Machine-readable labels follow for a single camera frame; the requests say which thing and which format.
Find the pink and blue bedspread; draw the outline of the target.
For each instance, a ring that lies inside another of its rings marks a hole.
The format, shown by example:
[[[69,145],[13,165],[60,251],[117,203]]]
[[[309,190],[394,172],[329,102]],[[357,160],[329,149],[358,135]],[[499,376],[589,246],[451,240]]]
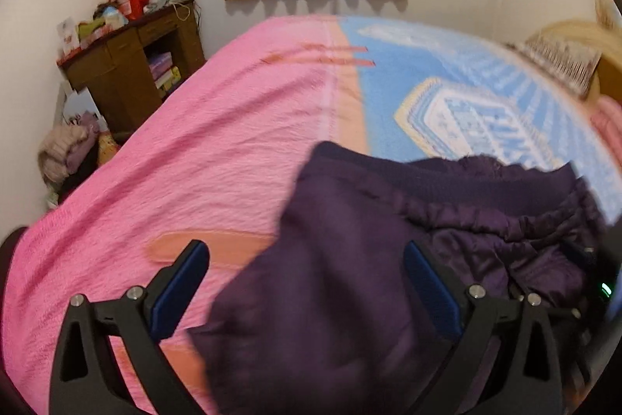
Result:
[[[234,256],[266,244],[312,146],[407,162],[486,154],[571,163],[608,221],[621,174],[573,103],[507,48],[419,23],[283,17],[255,25],[189,78],[119,153],[17,242],[2,298],[4,369],[38,414],[70,298],[148,281],[174,247],[220,261],[183,320],[197,326]]]

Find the pink folded quilt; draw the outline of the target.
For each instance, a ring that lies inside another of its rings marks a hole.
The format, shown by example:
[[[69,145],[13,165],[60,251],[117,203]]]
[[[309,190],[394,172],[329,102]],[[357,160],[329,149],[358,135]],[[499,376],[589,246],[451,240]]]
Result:
[[[600,96],[591,114],[591,125],[596,129],[610,153],[621,162],[622,110],[621,105],[608,96]]]

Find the cream wooden headboard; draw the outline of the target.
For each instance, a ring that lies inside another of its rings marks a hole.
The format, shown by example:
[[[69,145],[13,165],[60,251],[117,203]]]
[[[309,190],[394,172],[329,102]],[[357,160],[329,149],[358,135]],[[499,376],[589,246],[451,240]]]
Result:
[[[597,66],[599,93],[621,103],[621,32],[584,20],[554,22],[542,35],[561,37],[595,48],[601,53]]]

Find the grey patterned pillow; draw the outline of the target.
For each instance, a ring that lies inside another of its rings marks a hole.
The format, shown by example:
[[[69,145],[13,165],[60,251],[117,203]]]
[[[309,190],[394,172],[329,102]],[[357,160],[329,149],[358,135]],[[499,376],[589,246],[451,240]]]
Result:
[[[558,35],[536,34],[509,47],[581,100],[591,90],[602,57],[598,48]]]

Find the beige side window curtain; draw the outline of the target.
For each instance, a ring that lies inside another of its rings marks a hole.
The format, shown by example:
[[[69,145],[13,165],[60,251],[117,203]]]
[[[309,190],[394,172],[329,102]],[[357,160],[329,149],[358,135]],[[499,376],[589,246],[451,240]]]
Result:
[[[595,0],[597,22],[606,30],[620,32],[622,28],[621,13],[613,0]]]

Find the dark wooden footboard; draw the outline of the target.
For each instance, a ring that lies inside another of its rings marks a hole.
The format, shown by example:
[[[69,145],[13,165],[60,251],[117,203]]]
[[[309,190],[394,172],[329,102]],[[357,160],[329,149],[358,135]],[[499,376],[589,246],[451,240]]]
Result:
[[[4,295],[7,278],[9,278],[10,263],[16,252],[17,245],[28,230],[27,226],[19,226],[5,237],[0,247],[0,292]]]

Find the brown wooden desk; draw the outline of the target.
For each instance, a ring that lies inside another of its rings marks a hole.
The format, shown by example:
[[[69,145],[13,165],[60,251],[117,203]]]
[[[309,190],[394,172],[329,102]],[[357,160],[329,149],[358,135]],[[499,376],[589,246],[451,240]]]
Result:
[[[126,24],[58,67],[75,91],[89,90],[113,134],[129,135],[162,104],[149,67],[158,53],[172,56],[183,80],[206,62],[195,0],[178,0]]]

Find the purple quilted jacket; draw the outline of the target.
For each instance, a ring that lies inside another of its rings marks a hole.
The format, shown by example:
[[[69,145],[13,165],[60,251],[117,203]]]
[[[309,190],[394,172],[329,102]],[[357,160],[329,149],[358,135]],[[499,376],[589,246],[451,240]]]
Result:
[[[427,247],[463,283],[570,308],[605,219],[570,165],[491,157],[400,163],[315,146],[275,242],[215,298],[190,337],[222,414],[401,414],[449,344],[408,285]]]

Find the white greeting card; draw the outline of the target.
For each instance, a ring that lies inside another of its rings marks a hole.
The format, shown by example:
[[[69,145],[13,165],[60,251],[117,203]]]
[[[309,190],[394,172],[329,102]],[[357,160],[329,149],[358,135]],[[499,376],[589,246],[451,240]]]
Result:
[[[80,47],[76,23],[72,18],[60,22],[57,27],[59,56],[64,58]]]

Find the beige clothes pile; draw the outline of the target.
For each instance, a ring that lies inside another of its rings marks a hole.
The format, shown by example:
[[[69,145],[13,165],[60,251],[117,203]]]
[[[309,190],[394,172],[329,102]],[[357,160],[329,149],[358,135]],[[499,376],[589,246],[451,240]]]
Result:
[[[120,146],[108,130],[101,126],[102,117],[84,112],[70,122],[53,127],[41,142],[37,162],[44,183],[60,189],[66,179],[78,174],[86,159],[95,151],[97,168],[110,161]]]

